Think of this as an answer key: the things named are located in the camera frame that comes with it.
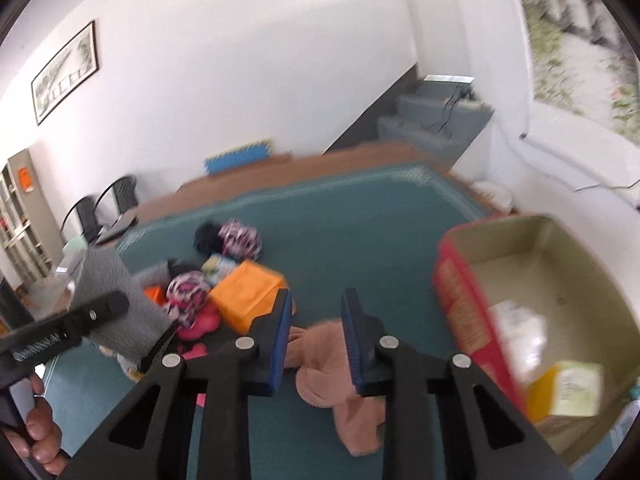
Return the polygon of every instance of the bookshelf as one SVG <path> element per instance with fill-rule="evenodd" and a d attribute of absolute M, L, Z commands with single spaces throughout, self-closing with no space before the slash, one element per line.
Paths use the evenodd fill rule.
<path fill-rule="evenodd" d="M 21 168 L 31 177 L 31 191 L 20 186 Z M 27 286 L 46 277 L 62 259 L 62 236 L 28 150 L 12 156 L 0 172 L 0 247 Z"/>

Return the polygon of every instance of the picture frame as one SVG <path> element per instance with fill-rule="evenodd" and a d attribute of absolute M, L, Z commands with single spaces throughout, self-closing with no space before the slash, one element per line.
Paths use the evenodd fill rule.
<path fill-rule="evenodd" d="M 95 20 L 67 41 L 31 81 L 39 125 L 73 90 L 98 71 Z"/>

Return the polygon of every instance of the gray stair step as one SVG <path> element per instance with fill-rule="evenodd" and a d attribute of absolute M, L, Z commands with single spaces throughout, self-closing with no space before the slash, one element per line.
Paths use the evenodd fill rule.
<path fill-rule="evenodd" d="M 471 90 L 471 83 L 456 83 L 453 81 L 421 81 L 416 93 L 427 99 L 449 100 L 457 99 Z"/>
<path fill-rule="evenodd" d="M 378 136 L 382 141 L 400 140 L 433 154 L 438 153 L 447 137 L 437 135 L 399 116 L 383 116 L 378 119 Z"/>
<path fill-rule="evenodd" d="M 453 108 L 452 101 L 444 109 L 445 104 L 446 101 L 402 95 L 398 99 L 398 115 L 432 132 L 438 132 L 449 120 L 442 132 L 452 140 L 468 145 L 494 114 L 490 107 L 476 101 L 460 99 Z"/>
<path fill-rule="evenodd" d="M 437 159 L 438 168 L 443 171 L 453 167 L 473 140 L 460 142 L 448 139 L 444 134 L 430 132 L 398 116 L 380 117 L 378 133 L 381 142 L 405 142 L 429 153 Z"/>

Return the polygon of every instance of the human hand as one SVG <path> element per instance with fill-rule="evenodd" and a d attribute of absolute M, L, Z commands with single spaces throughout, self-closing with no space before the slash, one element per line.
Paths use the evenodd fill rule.
<path fill-rule="evenodd" d="M 36 395 L 44 393 L 44 384 L 37 375 L 30 377 L 31 387 Z M 59 475 L 68 463 L 64 454 L 60 453 L 62 444 L 62 432 L 60 427 L 53 422 L 51 406 L 43 397 L 36 398 L 36 407 L 33 408 L 26 420 L 27 432 L 35 441 L 32 447 L 15 431 L 3 429 L 9 443 L 21 458 L 33 456 L 40 462 L 44 469 L 52 475 Z"/>

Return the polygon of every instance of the plush toy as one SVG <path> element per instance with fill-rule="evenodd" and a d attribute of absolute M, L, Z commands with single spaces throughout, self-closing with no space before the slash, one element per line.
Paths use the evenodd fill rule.
<path fill-rule="evenodd" d="M 116 361 L 118 362 L 118 364 L 120 365 L 120 368 L 122 368 L 122 371 L 125 373 L 125 375 L 131 379 L 133 382 L 137 383 L 140 382 L 140 380 L 145 376 L 139 369 L 138 366 L 128 360 L 126 357 L 124 357 L 123 355 L 120 354 L 116 354 Z"/>
<path fill-rule="evenodd" d="M 231 258 L 225 258 L 222 254 L 212 255 L 202 266 L 202 273 L 211 286 L 216 286 L 231 274 L 238 264 Z"/>
<path fill-rule="evenodd" d="M 193 246 L 198 254 L 209 258 L 214 253 L 221 253 L 224 247 L 224 240 L 220 237 L 222 225 L 213 222 L 205 222 L 196 229 Z"/>
<path fill-rule="evenodd" d="M 220 312 L 213 301 L 208 301 L 201 310 L 196 312 L 195 323 L 192 327 L 178 327 L 176 334 L 182 341 L 197 341 L 205 334 L 215 332 L 222 323 Z"/>
<path fill-rule="evenodd" d="M 196 313 L 209 301 L 210 290 L 204 275 L 197 270 L 176 276 L 166 290 L 165 310 L 181 327 L 193 328 Z"/>
<path fill-rule="evenodd" d="M 378 427 L 385 421 L 385 403 L 360 397 L 353 383 L 342 323 L 330 320 L 308 330 L 292 326 L 285 368 L 298 368 L 300 397 L 318 408 L 332 408 L 338 437 L 353 456 L 380 448 Z"/>
<path fill-rule="evenodd" d="M 219 232 L 223 240 L 222 255 L 236 261 L 257 260 L 262 251 L 262 239 L 254 227 L 242 225 L 239 220 L 231 219 Z"/>

